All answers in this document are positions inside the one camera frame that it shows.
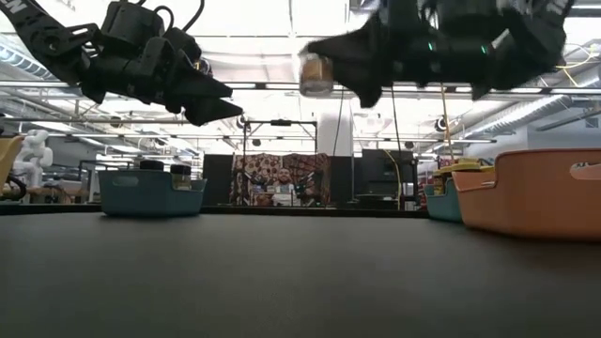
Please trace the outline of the black aluminium table frame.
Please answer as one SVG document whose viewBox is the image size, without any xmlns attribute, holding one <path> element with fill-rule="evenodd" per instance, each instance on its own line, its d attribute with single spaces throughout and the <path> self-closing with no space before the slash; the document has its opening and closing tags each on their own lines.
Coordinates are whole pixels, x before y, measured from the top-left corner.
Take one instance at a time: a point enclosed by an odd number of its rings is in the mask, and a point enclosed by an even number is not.
<svg viewBox="0 0 601 338">
<path fill-rule="evenodd" d="M 6 204 L 0 203 L 0 216 L 55 213 L 101 212 L 101 206 L 58 205 L 58 204 Z M 347 217 L 347 218 L 409 218 L 428 219 L 425 210 L 404 211 L 392 209 L 339 209 L 318 207 L 201 207 L 200 214 L 212 215 L 256 215 L 256 216 L 299 216 L 299 217 Z"/>
</svg>

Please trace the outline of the black upright panel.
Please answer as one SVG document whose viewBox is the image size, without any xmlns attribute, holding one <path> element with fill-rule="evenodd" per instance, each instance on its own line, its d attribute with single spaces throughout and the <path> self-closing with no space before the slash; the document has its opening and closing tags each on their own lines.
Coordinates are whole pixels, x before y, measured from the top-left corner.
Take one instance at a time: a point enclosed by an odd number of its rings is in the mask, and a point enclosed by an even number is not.
<svg viewBox="0 0 601 338">
<path fill-rule="evenodd" d="M 203 162 L 203 179 L 207 180 L 203 206 L 216 207 L 229 203 L 232 180 L 232 155 L 206 154 Z"/>
</svg>

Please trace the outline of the teal plastic bin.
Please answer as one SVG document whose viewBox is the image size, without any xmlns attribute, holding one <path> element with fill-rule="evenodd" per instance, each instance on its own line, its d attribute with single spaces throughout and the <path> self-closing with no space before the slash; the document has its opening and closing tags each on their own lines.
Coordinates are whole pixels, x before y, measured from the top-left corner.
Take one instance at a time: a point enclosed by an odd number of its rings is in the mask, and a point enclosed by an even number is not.
<svg viewBox="0 0 601 338">
<path fill-rule="evenodd" d="M 450 223 L 463 223 L 454 180 L 450 178 L 446 181 L 444 194 L 435 195 L 434 188 L 433 184 L 424 186 L 429 217 Z"/>
</svg>

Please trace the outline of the coral plastic bin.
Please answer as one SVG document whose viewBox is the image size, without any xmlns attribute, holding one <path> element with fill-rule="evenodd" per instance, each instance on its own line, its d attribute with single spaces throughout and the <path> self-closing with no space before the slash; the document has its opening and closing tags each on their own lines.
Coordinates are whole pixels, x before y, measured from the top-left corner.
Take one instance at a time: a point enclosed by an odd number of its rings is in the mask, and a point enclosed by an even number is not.
<svg viewBox="0 0 601 338">
<path fill-rule="evenodd" d="M 601 242 L 601 148 L 505 152 L 492 172 L 452 178 L 468 228 Z"/>
</svg>

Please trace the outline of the small glass spice jar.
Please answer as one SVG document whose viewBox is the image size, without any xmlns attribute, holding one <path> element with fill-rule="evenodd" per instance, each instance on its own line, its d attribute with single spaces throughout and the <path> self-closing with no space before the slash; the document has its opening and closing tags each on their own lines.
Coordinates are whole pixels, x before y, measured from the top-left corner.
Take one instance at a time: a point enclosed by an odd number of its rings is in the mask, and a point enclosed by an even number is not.
<svg viewBox="0 0 601 338">
<path fill-rule="evenodd" d="M 300 67 L 300 93 L 307 98 L 329 96 L 333 91 L 332 62 L 318 54 L 303 54 Z"/>
</svg>

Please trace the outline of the person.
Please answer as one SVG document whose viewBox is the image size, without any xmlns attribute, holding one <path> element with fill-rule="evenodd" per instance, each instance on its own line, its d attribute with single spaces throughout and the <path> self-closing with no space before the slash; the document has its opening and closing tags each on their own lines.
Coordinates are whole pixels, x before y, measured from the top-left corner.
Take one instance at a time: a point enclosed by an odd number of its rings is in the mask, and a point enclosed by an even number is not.
<svg viewBox="0 0 601 338">
<path fill-rule="evenodd" d="M 290 171 L 280 168 L 267 190 L 256 195 L 255 202 L 260 207 L 298 207 L 301 202 L 296 195 Z"/>
</svg>

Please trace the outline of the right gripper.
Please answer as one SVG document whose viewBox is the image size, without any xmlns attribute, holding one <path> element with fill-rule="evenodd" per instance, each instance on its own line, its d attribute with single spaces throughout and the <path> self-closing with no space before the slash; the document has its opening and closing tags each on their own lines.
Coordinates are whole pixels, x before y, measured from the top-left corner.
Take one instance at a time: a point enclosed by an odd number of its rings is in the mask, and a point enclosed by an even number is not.
<svg viewBox="0 0 601 338">
<path fill-rule="evenodd" d="M 329 61 L 362 108 L 395 82 L 465 83 L 478 100 L 492 89 L 500 33 L 496 0 L 380 0 L 361 28 L 311 41 L 304 53 Z"/>
</svg>

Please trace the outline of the black table mat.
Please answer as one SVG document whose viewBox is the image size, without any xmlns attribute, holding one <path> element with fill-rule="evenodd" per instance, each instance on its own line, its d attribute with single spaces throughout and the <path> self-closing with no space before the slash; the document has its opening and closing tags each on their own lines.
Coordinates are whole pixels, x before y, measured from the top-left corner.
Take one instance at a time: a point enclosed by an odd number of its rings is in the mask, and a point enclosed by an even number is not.
<svg viewBox="0 0 601 338">
<path fill-rule="evenodd" d="M 601 338 L 601 245 L 422 219 L 1 216 L 0 338 Z"/>
</svg>

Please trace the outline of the white humanoid robot figure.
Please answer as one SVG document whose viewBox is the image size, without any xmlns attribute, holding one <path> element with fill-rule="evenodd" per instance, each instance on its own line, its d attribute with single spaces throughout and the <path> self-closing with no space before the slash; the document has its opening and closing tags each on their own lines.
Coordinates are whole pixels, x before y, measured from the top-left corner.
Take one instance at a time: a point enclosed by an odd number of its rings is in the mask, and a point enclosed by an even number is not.
<svg viewBox="0 0 601 338">
<path fill-rule="evenodd" d="M 28 188 L 39 188 L 42 185 L 43 169 L 53 164 L 54 153 L 46 146 L 49 135 L 46 130 L 30 130 L 13 163 L 13 173 L 17 177 L 23 177 Z"/>
</svg>

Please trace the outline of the red-brown patterned cloth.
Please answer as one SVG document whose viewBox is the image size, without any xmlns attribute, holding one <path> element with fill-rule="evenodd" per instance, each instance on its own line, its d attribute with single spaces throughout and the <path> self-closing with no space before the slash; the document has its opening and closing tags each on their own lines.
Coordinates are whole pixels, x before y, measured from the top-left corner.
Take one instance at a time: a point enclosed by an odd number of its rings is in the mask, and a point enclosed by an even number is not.
<svg viewBox="0 0 601 338">
<path fill-rule="evenodd" d="M 236 174 L 235 170 L 241 168 L 242 155 L 237 155 L 232 165 L 232 183 L 229 194 L 230 202 L 239 206 L 239 196 L 248 193 L 243 190 L 242 175 Z M 313 155 L 303 155 L 292 153 L 288 155 L 273 155 L 269 153 L 260 153 L 256 155 L 247 155 L 247 171 L 251 173 L 258 185 L 251 185 L 254 190 L 254 198 L 258 193 L 265 192 L 267 186 L 271 185 L 276 179 L 280 168 L 286 168 L 290 171 L 292 181 L 298 181 L 316 170 L 322 172 L 321 176 L 314 175 L 307 182 L 306 192 L 308 198 L 302 198 L 298 207 L 324 207 L 331 201 L 331 159 L 324 153 Z"/>
</svg>

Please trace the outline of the yellow-orange plastic bin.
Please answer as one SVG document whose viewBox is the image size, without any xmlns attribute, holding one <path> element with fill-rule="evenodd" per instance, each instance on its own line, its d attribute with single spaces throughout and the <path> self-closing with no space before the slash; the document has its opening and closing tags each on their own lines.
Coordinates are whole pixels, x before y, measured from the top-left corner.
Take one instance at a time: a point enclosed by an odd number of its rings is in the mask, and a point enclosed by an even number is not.
<svg viewBox="0 0 601 338">
<path fill-rule="evenodd" d="M 0 196 L 23 140 L 23 136 L 0 137 Z"/>
</svg>

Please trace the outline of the black tall frame stand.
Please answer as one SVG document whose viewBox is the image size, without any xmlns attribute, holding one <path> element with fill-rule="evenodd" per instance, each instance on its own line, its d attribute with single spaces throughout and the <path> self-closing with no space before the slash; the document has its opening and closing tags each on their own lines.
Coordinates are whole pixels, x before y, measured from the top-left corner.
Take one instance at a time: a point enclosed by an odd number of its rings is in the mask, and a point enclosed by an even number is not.
<svg viewBox="0 0 601 338">
<path fill-rule="evenodd" d="M 314 158 L 317 157 L 317 122 L 316 121 L 295 121 L 289 119 L 272 119 L 272 120 L 245 120 L 243 122 L 243 147 L 242 147 L 242 160 L 241 160 L 241 168 L 236 169 L 236 174 L 242 175 L 242 184 L 243 190 L 248 193 L 247 196 L 244 196 L 243 193 L 239 196 L 239 205 L 240 206 L 248 206 L 252 207 L 255 202 L 254 198 L 254 190 L 251 185 L 258 185 L 260 183 L 259 180 L 256 180 L 254 176 L 247 171 L 246 162 L 247 162 L 247 143 L 250 139 L 250 136 L 258 131 L 263 125 L 269 124 L 273 127 L 291 127 L 293 125 L 300 126 L 305 133 L 310 136 L 314 143 Z M 291 206 L 294 206 L 294 197 L 298 199 L 308 198 L 309 194 L 306 192 L 307 182 L 314 175 L 321 176 L 322 172 L 320 170 L 316 170 L 310 174 L 307 174 L 305 177 L 301 178 L 298 181 L 293 182 L 294 189 L 291 191 Z"/>
</svg>

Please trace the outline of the black cabinet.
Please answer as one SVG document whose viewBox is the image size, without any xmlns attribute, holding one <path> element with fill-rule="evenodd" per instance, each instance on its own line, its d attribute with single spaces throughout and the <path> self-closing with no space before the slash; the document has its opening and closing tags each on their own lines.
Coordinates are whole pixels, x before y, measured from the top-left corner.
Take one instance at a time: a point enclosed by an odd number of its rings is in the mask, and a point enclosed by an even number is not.
<svg viewBox="0 0 601 338">
<path fill-rule="evenodd" d="M 390 202 L 401 210 L 419 205 L 417 160 L 411 151 L 364 149 L 359 171 L 360 199 Z"/>
</svg>

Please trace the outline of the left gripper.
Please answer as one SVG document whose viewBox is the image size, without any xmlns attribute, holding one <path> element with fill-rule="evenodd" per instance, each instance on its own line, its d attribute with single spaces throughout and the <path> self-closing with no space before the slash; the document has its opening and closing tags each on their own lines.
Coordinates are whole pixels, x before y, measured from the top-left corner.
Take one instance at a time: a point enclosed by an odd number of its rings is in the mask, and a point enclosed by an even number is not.
<svg viewBox="0 0 601 338">
<path fill-rule="evenodd" d="M 111 92 L 161 104 L 175 114 L 185 109 L 195 126 L 242 115 L 240 107 L 221 100 L 233 89 L 213 77 L 210 63 L 200 60 L 201 49 L 187 34 L 205 0 L 181 29 L 165 25 L 159 15 L 162 10 L 171 15 L 171 8 L 145 8 L 145 1 L 109 4 L 100 32 L 91 40 L 97 54 L 81 81 L 83 94 L 96 103 Z"/>
</svg>

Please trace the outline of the blue plastic bin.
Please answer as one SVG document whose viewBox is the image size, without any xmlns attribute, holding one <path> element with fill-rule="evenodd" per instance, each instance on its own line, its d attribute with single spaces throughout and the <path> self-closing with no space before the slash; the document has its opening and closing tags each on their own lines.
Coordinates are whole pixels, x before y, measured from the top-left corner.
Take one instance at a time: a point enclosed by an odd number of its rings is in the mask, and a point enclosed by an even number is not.
<svg viewBox="0 0 601 338">
<path fill-rule="evenodd" d="M 191 190 L 173 186 L 172 175 L 153 170 L 99 172 L 101 210 L 109 216 L 167 218 L 201 211 L 206 179 L 194 180 Z"/>
</svg>

